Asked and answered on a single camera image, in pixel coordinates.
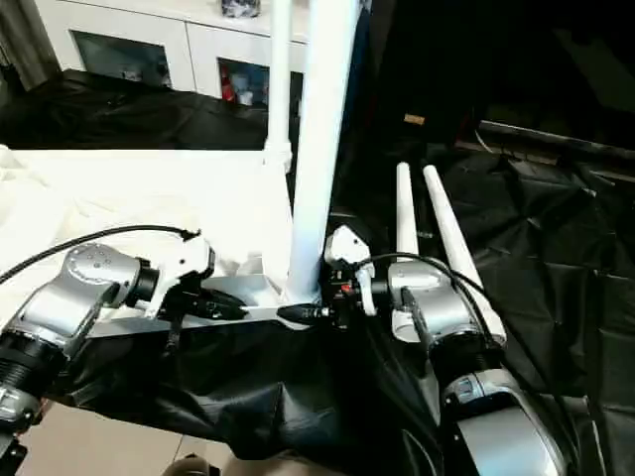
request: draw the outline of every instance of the black wire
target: black wire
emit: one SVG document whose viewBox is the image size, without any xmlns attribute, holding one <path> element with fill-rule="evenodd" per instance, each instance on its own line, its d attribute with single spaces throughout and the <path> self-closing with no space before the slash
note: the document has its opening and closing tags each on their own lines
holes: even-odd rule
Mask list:
<svg viewBox="0 0 635 476">
<path fill-rule="evenodd" d="M 73 246 L 86 243 L 87 241 L 103 238 L 104 236 L 117 235 L 120 233 L 128 233 L 131 231 L 163 231 L 166 233 L 175 233 L 180 235 L 184 240 L 187 240 L 196 236 L 196 233 L 192 233 L 182 228 L 177 228 L 175 226 L 165 226 L 165 225 L 129 225 L 129 226 L 118 226 L 116 228 L 108 228 L 106 230 L 97 231 L 96 233 L 90 233 L 89 235 L 73 238 L 72 240 L 68 240 L 66 242 L 60 243 L 59 245 L 49 248 L 48 250 L 45 250 L 42 253 L 38 253 L 37 255 L 32 256 L 31 258 L 23 261 L 22 263 L 17 264 L 13 268 L 11 268 L 9 271 L 6 271 L 2 275 L 0 275 L 0 285 L 9 281 L 11 278 L 16 276 L 18 273 L 26 270 L 30 266 L 35 265 L 36 263 L 46 258 L 49 258 L 55 253 L 59 253 L 60 251 L 67 250 L 68 248 L 72 248 Z"/>
<path fill-rule="evenodd" d="M 485 336 L 486 342 L 490 345 L 496 345 L 497 347 L 500 347 L 492 338 L 491 333 L 489 332 L 489 329 L 487 327 L 487 323 L 485 322 L 485 319 L 482 315 L 482 312 L 478 304 L 476 303 L 473 296 L 471 295 L 471 292 L 467 289 L 464 283 L 468 284 L 474 290 L 478 291 L 484 298 L 486 298 L 489 301 L 492 309 L 500 316 L 501 320 L 505 323 L 506 327 L 508 328 L 509 333 L 518 342 L 519 346 L 521 347 L 521 350 L 526 355 L 532 367 L 534 367 L 534 369 L 536 370 L 536 373 L 539 375 L 539 377 L 541 378 L 541 380 L 547 387 L 548 392 L 553 395 L 554 401 L 556 402 L 559 412 L 562 414 L 565 420 L 565 425 L 566 425 L 565 437 L 566 437 L 568 446 L 571 448 L 571 457 L 573 459 L 573 464 L 576 469 L 579 468 L 579 453 L 580 453 L 579 438 L 577 435 L 577 431 L 575 431 L 575 425 L 573 423 L 572 416 L 567 409 L 565 401 L 562 395 L 560 394 L 560 392 L 556 390 L 556 385 L 553 383 L 553 381 L 548 377 L 547 373 L 541 367 L 540 363 L 538 362 L 538 359 L 529 348 L 529 345 L 527 345 L 527 342 L 525 341 L 521 333 L 505 316 L 504 312 L 502 312 L 500 305 L 497 304 L 497 302 L 489 295 L 489 293 L 485 290 L 484 287 L 478 285 L 477 283 L 475 283 L 473 280 L 468 278 L 463 273 L 455 271 L 433 258 L 428 258 L 425 256 L 416 255 L 413 253 L 402 253 L 402 252 L 386 253 L 383 255 L 372 256 L 370 258 L 362 260 L 359 263 L 355 264 L 355 268 L 359 269 L 369 263 L 374 263 L 376 261 L 382 261 L 382 260 L 388 260 L 388 259 L 395 259 L 395 258 L 410 258 L 416 261 L 420 261 L 422 263 L 426 263 L 427 265 L 430 265 L 436 268 L 437 270 L 442 272 L 444 275 L 448 276 L 451 279 L 452 283 L 463 293 L 466 300 L 468 301 L 470 307 L 472 308 L 474 312 L 474 315 L 476 316 L 476 319 L 478 320 L 478 323 L 480 324 L 483 330 L 483 334 Z M 423 339 L 425 337 L 424 335 L 422 335 L 424 329 L 423 327 L 422 328 L 419 328 L 419 327 L 422 327 L 422 324 L 420 322 L 415 321 L 415 330 L 419 334 L 420 339 Z M 539 403 L 539 405 L 541 405 L 543 409 L 550 415 L 550 417 L 554 421 L 556 421 L 556 419 L 553 417 L 553 413 L 547 407 L 547 404 L 545 403 L 545 401 L 543 401 L 540 398 L 539 392 L 536 391 L 536 389 L 533 388 L 533 386 L 520 374 L 520 372 L 518 372 L 518 370 L 514 368 L 511 362 L 509 362 L 509 360 L 505 358 L 504 355 L 503 355 L 503 358 L 504 358 L 505 367 L 507 367 L 510 373 L 513 375 L 513 377 L 516 378 L 516 380 L 519 382 L 521 387 L 524 388 L 528 393 L 530 393 L 534 397 L 534 399 Z"/>
</svg>

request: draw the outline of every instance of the floor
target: floor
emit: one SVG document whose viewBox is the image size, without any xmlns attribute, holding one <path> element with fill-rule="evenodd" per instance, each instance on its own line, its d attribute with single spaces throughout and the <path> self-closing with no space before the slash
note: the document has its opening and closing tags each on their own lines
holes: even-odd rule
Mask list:
<svg viewBox="0 0 635 476">
<path fill-rule="evenodd" d="M 241 461 L 222 443 L 147 428 L 53 405 L 22 436 L 29 454 L 20 476 L 161 476 L 175 460 L 195 453 L 223 476 L 336 476 L 300 461 Z"/>
</svg>

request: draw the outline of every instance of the white cloth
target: white cloth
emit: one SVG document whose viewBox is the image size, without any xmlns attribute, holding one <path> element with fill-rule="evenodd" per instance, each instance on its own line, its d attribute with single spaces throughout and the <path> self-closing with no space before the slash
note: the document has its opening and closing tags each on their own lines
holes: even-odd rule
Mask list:
<svg viewBox="0 0 635 476">
<path fill-rule="evenodd" d="M 291 211 L 285 173 L 260 152 L 10 151 L 0 146 L 0 273 L 53 244 L 129 224 L 201 229 L 217 274 L 262 261 L 286 278 Z M 175 236 L 134 232 L 103 240 L 161 260 Z M 54 277 L 64 253 L 0 285 L 0 325 Z"/>
</svg>

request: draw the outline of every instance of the white plastic tube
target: white plastic tube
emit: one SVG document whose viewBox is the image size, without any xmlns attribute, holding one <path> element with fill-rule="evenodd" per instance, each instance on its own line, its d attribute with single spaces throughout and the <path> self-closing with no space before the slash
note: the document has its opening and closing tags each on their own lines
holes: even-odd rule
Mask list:
<svg viewBox="0 0 635 476">
<path fill-rule="evenodd" d="M 410 166 L 405 162 L 397 166 L 397 251 L 419 254 Z"/>
<path fill-rule="evenodd" d="M 435 210 L 435 216 L 437 217 L 437 224 L 441 231 L 441 237 L 444 241 L 449 266 L 482 286 L 480 276 L 478 276 L 474 261 L 472 260 L 472 255 L 469 249 L 467 249 L 467 244 L 460 231 L 452 207 L 449 204 L 444 185 L 441 182 L 437 169 L 434 166 L 426 166 L 424 168 L 424 177 Z M 492 336 L 499 343 L 505 343 L 507 334 L 505 333 L 505 327 L 498 314 L 494 312 L 487 299 L 479 292 L 472 290 L 472 295 L 483 313 L 483 317 Z"/>
<path fill-rule="evenodd" d="M 319 264 L 358 14 L 358 0 L 311 2 L 293 242 L 284 291 L 291 303 L 319 299 Z"/>
<path fill-rule="evenodd" d="M 265 152 L 287 172 L 291 166 L 289 95 L 292 0 L 271 2 L 271 67 L 269 69 L 269 126 Z"/>
</svg>

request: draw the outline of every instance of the white cylindrical rod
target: white cylindrical rod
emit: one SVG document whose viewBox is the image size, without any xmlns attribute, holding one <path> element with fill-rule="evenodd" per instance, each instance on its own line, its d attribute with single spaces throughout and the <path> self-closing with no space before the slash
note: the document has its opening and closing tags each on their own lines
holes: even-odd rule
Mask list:
<svg viewBox="0 0 635 476">
<path fill-rule="evenodd" d="M 271 66 L 269 68 L 269 126 L 265 152 L 268 158 L 291 166 L 289 94 L 291 89 L 292 0 L 271 2 Z"/>
<path fill-rule="evenodd" d="M 291 303 L 319 299 L 319 264 L 358 14 L 358 0 L 311 2 L 293 242 L 284 291 Z"/>
<path fill-rule="evenodd" d="M 437 224 L 441 231 L 441 237 L 444 241 L 445 253 L 447 254 L 447 261 L 449 266 L 460 273 L 466 275 L 478 285 L 482 286 L 480 276 L 474 266 L 474 260 L 467 248 L 463 234 L 460 231 L 452 207 L 449 204 L 447 195 L 445 194 L 444 185 L 441 182 L 439 173 L 434 166 L 426 166 L 424 168 L 424 177 L 426 178 L 426 185 L 428 186 L 428 193 L 433 203 L 433 209 L 435 210 L 435 217 L 437 218 Z M 474 300 L 480 307 L 487 327 L 492 336 L 496 338 L 500 343 L 504 343 L 507 340 L 507 334 L 505 333 L 505 327 L 503 326 L 500 317 L 479 292 L 472 291 Z"/>
<path fill-rule="evenodd" d="M 410 166 L 405 162 L 397 166 L 397 251 L 419 254 Z"/>
</svg>

